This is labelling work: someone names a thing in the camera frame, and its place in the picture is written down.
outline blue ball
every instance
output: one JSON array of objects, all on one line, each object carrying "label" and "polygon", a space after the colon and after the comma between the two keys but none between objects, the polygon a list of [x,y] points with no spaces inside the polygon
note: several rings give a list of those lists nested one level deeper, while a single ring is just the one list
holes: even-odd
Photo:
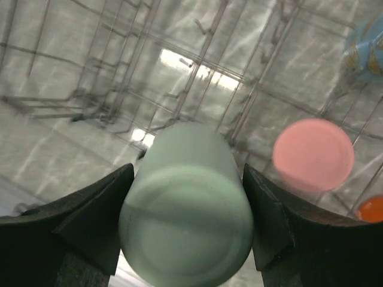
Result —
[{"label": "blue ball", "polygon": [[358,25],[347,37],[344,64],[365,83],[383,83],[383,13]]}]

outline wire mesh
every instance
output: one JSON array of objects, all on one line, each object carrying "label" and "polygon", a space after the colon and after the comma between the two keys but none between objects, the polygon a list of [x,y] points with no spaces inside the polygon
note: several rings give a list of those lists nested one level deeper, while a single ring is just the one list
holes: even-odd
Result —
[{"label": "wire mesh", "polygon": [[[264,3],[260,0],[256,4],[247,0],[236,4],[228,0],[211,1],[205,8],[200,7],[205,9],[202,17],[193,19],[194,26],[191,29],[193,35],[197,35],[194,36],[195,39],[198,39],[198,43],[194,45],[192,40],[187,39],[188,35],[181,35],[177,29],[168,32],[167,36],[158,33],[161,30],[158,18],[178,17],[180,22],[184,17],[177,15],[180,3],[175,4],[172,1],[39,0],[39,8],[42,10],[31,16],[33,19],[38,18],[38,25],[28,45],[17,45],[20,41],[15,39],[21,35],[18,23],[21,16],[31,9],[27,1],[12,0],[3,5],[7,5],[3,9],[6,11],[3,13],[6,20],[3,21],[0,43],[3,86],[13,84],[9,83],[12,75],[6,67],[15,57],[15,51],[28,54],[29,58],[23,62],[26,63],[26,83],[21,84],[28,86],[26,94],[21,95],[20,90],[3,88],[1,100],[30,119],[67,118],[71,124],[85,121],[126,141],[136,149],[146,149],[158,131],[177,121],[201,121],[225,136],[233,147],[240,169],[247,162],[262,170],[278,184],[278,178],[273,175],[270,153],[262,148],[249,147],[250,140],[246,136],[246,125],[262,113],[262,109],[257,107],[264,99],[296,111],[299,115],[295,120],[300,117],[321,117],[338,124],[351,136],[354,145],[363,140],[367,142],[364,144],[372,141],[379,146],[383,140],[381,128],[371,129],[372,122],[377,125],[376,117],[382,112],[381,97],[368,103],[368,116],[363,120],[349,120],[355,107],[364,101],[361,98],[369,87],[352,85],[353,77],[346,70],[341,70],[326,101],[317,100],[318,104],[297,99],[284,93],[283,89],[270,85],[270,75],[275,73],[273,69],[283,54],[286,40],[291,37],[291,30],[296,26],[298,18],[304,21],[302,15],[312,15],[330,25],[342,27],[343,32],[321,28],[322,33],[340,39],[344,39],[347,31],[354,26],[353,22],[330,17],[320,9],[313,9],[305,1],[280,0]],[[186,1],[185,6],[188,5],[194,4]],[[256,41],[247,47],[246,60],[239,69],[230,64],[227,54],[230,52],[230,45],[235,42],[233,39],[239,41],[241,33],[247,28],[244,23],[249,17],[246,12],[251,5],[262,7],[267,13],[263,19],[264,25],[257,31]],[[67,17],[68,13],[76,11],[74,18],[64,17],[62,22],[53,25],[54,18],[64,10],[68,10],[64,13]],[[82,49],[79,46],[67,48],[66,56],[54,53],[47,43],[55,34],[63,33],[64,30],[59,30],[58,25],[70,26],[71,19],[85,14],[86,19],[92,18],[92,21],[89,20],[90,24],[79,27],[78,30],[92,35],[87,45],[82,45]],[[73,29],[67,30],[65,33],[68,35],[65,36],[70,37],[75,31]],[[71,74],[72,84],[67,85],[70,90],[62,89],[58,96],[47,96],[49,93],[53,94],[52,88],[42,91],[42,84],[37,84],[34,73],[44,69],[44,65],[50,65],[51,62],[45,62],[47,60],[57,63],[55,65],[70,67],[68,73]],[[164,70],[156,71],[159,69],[158,63],[165,66]],[[172,75],[166,70],[169,68],[172,69]],[[146,81],[145,73],[154,76]],[[160,89],[153,84],[161,81],[173,81],[176,84],[168,89]],[[208,103],[218,101],[217,97],[225,97],[219,99],[224,104],[218,109],[220,112],[213,115]],[[332,110],[339,109],[339,105],[344,109],[341,117],[332,114]],[[283,126],[287,126],[289,121],[285,120]],[[267,146],[268,150],[272,146],[273,138],[275,139],[271,137]],[[365,171],[363,168],[366,166],[369,169],[374,167],[376,171],[367,182],[353,185],[358,172],[360,174],[361,170]],[[382,170],[383,158],[375,155],[354,172],[347,188],[359,192],[352,202],[349,202],[347,192],[343,190],[306,199],[321,206],[323,200],[329,196],[343,207],[343,213],[354,216],[361,199],[371,193],[371,189],[379,189]]]}]

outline pink disc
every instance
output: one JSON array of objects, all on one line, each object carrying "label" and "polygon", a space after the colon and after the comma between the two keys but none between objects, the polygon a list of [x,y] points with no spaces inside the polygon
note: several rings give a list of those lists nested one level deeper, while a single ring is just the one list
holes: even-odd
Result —
[{"label": "pink disc", "polygon": [[354,148],[337,125],[307,119],[288,126],[273,148],[273,163],[282,180],[308,193],[340,186],[354,165]]}]

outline metal wire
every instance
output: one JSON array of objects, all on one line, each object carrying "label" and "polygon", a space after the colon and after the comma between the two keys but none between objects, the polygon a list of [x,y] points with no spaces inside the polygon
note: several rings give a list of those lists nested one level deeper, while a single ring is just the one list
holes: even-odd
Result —
[{"label": "metal wire", "polygon": [[[255,157],[264,162],[265,168],[263,169],[263,172],[266,173],[272,164],[271,159],[257,152],[250,151],[247,146],[238,141],[238,135],[240,134],[244,124],[248,120],[254,102],[261,93],[266,94],[269,97],[272,97],[280,102],[293,106],[300,111],[304,111],[305,113],[313,117],[325,118],[328,116],[328,111],[331,110],[336,101],[339,100],[342,96],[347,95],[348,93],[348,91],[343,91],[343,94],[332,94],[327,100],[326,104],[323,106],[323,109],[317,110],[313,107],[310,107],[308,104],[293,99],[287,94],[283,94],[276,91],[275,89],[269,87],[266,84],[266,79],[269,75],[269,71],[274,66],[274,61],[277,58],[279,52],[281,51],[284,41],[289,35],[291,27],[294,25],[301,11],[305,11],[307,13],[316,15],[317,17],[326,19],[329,22],[341,25],[345,28],[353,27],[352,23],[348,23],[339,19],[330,19],[325,14],[321,14],[318,11],[312,11],[306,8],[304,1],[293,1],[292,3],[288,4],[285,3],[284,0],[280,0],[275,4],[274,7],[272,7],[272,12],[270,13],[266,21],[265,27],[260,33],[260,36],[258,37],[257,41],[254,43],[254,47],[250,53],[250,56],[247,59],[247,62],[241,72],[235,72],[221,65],[221,60],[230,44],[230,40],[232,39],[233,34],[235,33],[235,29],[237,28],[237,25],[242,17],[243,11],[245,10],[246,5],[248,4],[247,0],[241,2],[241,7],[239,9],[238,16],[236,19],[234,19],[234,25],[232,25],[229,31],[226,31],[229,37],[227,41],[223,43],[223,47],[221,48],[220,53],[218,55],[215,55],[215,61],[210,61],[209,59],[207,59],[206,54],[210,48],[213,38],[215,37],[217,28],[219,27],[224,17],[224,14],[227,11],[227,6],[229,4],[228,0],[220,1],[215,16],[209,27],[204,27],[201,24],[201,21],[199,19],[196,19],[196,28],[199,29],[201,38],[203,38],[203,44],[200,47],[199,53],[192,53],[185,48],[178,47],[177,45],[172,44],[161,37],[153,35],[151,31],[152,25],[154,19],[157,16],[161,0],[152,0],[150,4],[148,4],[148,1],[146,0],[139,0],[139,2],[137,3],[133,3],[132,1],[120,0],[120,2],[118,3],[118,9],[115,10],[112,14],[106,9],[108,0],[105,0],[101,11],[92,9],[79,0],[68,1],[71,1],[73,4],[78,5],[79,9],[84,9],[84,11],[87,11],[89,15],[91,15],[91,17],[98,18],[93,38],[90,43],[90,48],[88,49],[84,58],[84,64],[74,62],[69,59],[64,59],[63,57],[49,55],[39,51],[39,46],[41,39],[44,35],[45,26],[48,25],[46,23],[46,19],[50,10],[50,0],[46,0],[45,2],[42,14],[42,22],[38,29],[38,36],[36,38],[36,41],[34,42],[34,47],[32,49],[26,49],[23,47],[17,47],[15,45],[10,45],[9,39],[13,30],[13,24],[16,18],[15,15],[17,15],[20,6],[20,1],[11,1],[11,8],[7,15],[7,25],[5,27],[3,39],[0,42],[0,47],[3,47],[3,52],[0,57],[0,69],[4,67],[4,63],[8,57],[8,52],[10,50],[22,51],[24,53],[29,53],[32,55],[30,65],[27,70],[27,77],[29,77],[31,75],[32,70],[36,68],[35,61],[37,57],[44,57],[58,62],[67,63],[77,69],[80,69],[80,76],[78,78],[76,88],[66,98],[41,98],[32,96],[15,98],[13,97],[13,94],[2,95],[3,102],[6,102],[13,108],[22,111],[24,114],[34,119],[93,119],[95,121],[101,121],[103,123],[102,127],[105,128],[106,131],[109,131],[108,126],[112,126],[117,120],[122,120],[124,122],[127,122],[126,128],[117,131],[114,130],[111,133],[119,139],[127,141],[129,145],[132,145],[138,149],[142,149],[140,145],[137,145],[136,143],[123,138],[123,134],[130,133],[134,127],[139,127],[146,133],[155,135],[155,133],[158,130],[163,129],[164,127],[169,126],[178,120],[197,121],[197,114],[206,96],[206,92],[212,83],[214,73],[220,73],[226,77],[229,77],[232,80],[237,81],[238,85],[233,89],[229,100],[227,101],[226,106],[224,107],[224,110],[218,119],[216,131],[219,131],[222,127],[223,123],[227,118],[230,108],[234,104],[242,103],[240,111],[233,117],[234,120],[231,122],[230,130],[227,134],[225,134],[225,137],[227,138],[229,143],[235,147],[237,151],[244,155],[244,161],[247,161],[249,157]],[[123,19],[123,5],[130,5],[131,9],[135,11],[131,21]],[[285,6],[287,5],[290,5],[292,7],[290,14],[286,14],[284,11]],[[145,11],[146,13],[144,22],[141,24],[137,23],[138,14],[140,11]],[[278,17],[279,19],[277,23],[273,23],[272,19],[276,19]],[[274,29],[275,32],[271,43],[268,43],[271,44],[272,47],[268,51],[258,53],[260,49],[263,49],[262,42],[265,41],[265,31],[270,29]],[[101,39],[104,45],[101,56],[95,57],[92,54],[93,47],[95,46],[96,42],[100,40],[99,37],[102,34],[101,31],[106,31],[107,36],[103,36],[103,38]],[[115,36],[120,37],[121,39],[121,45],[119,46],[117,61],[115,63],[108,63],[106,61],[106,54],[111,45],[111,38]],[[133,52],[129,61],[123,62],[122,60],[126,52],[127,43],[131,38],[135,38],[137,41],[134,45]],[[156,100],[149,99],[148,97],[140,94],[140,91],[134,90],[132,88],[132,79],[136,72],[138,62],[141,58],[142,51],[147,41],[151,41],[151,43],[153,44],[159,45],[162,48],[168,49],[169,51],[173,51],[174,53],[177,53],[182,57],[186,57],[193,62],[190,67],[189,77],[181,91],[178,94],[164,94],[164,97],[177,101],[175,107],[172,109],[169,109],[167,106],[157,102]],[[259,59],[260,65],[262,67],[261,71],[256,78],[249,78],[246,75],[249,74],[248,71],[250,69],[251,63],[257,60],[256,57],[258,57],[259,54],[262,55],[262,58]],[[202,91],[196,103],[195,109],[193,110],[191,115],[183,114],[183,107],[185,101],[189,97],[190,90],[197,78],[201,66],[204,66],[211,70],[211,72],[205,79],[206,86]],[[116,78],[118,74],[118,69],[121,67],[123,68],[123,79],[120,82],[117,82]],[[101,72],[104,70],[108,71],[108,73],[110,74],[110,82],[109,86],[107,87],[106,93],[98,94],[97,83],[100,79]],[[88,75],[91,75],[92,77],[91,86],[90,88],[83,88],[82,83]],[[250,89],[250,92],[246,95],[240,94],[239,88],[242,86],[248,87]],[[355,144],[362,136],[383,141],[383,135],[376,135],[366,131],[366,127],[370,123],[372,117],[375,115],[378,107],[382,102],[382,99],[376,104],[373,111],[369,115],[369,118],[363,124],[362,128],[355,128],[346,121],[346,119],[349,116],[349,113],[352,111],[352,109],[355,107],[355,104],[359,100],[362,90],[363,88],[360,90],[357,97],[355,97],[349,110],[346,112],[342,120],[331,120],[334,123],[340,125],[341,127],[344,127],[356,134],[356,138],[353,144]],[[111,101],[111,103],[108,103],[108,100],[112,93],[117,95]],[[137,98],[139,99],[139,101],[132,115],[127,116],[124,115],[121,109],[123,107],[124,101],[130,97]],[[137,121],[139,110],[144,103],[150,104],[150,106],[155,108],[146,126],[142,126]],[[54,112],[51,114],[40,114],[39,111],[43,110],[53,110]],[[154,119],[158,111],[162,111],[168,114],[169,120],[164,125],[154,126]],[[383,163],[380,165],[379,169],[375,172],[368,184],[365,186],[364,190],[361,191],[359,198],[351,207],[345,204],[337,194],[333,194],[332,196],[347,210],[349,216],[353,216],[356,205],[373,187],[373,185],[375,184],[379,176],[382,174],[382,172]],[[320,203],[322,197],[323,195],[321,195],[317,199],[316,204]]]}]

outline light green cylinder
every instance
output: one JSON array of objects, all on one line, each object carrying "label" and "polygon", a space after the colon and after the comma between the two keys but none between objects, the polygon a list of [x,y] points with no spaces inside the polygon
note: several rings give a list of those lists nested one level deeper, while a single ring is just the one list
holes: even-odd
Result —
[{"label": "light green cylinder", "polygon": [[133,270],[155,287],[213,287],[243,265],[253,216],[226,141],[179,123],[158,135],[124,201],[119,233]]}]

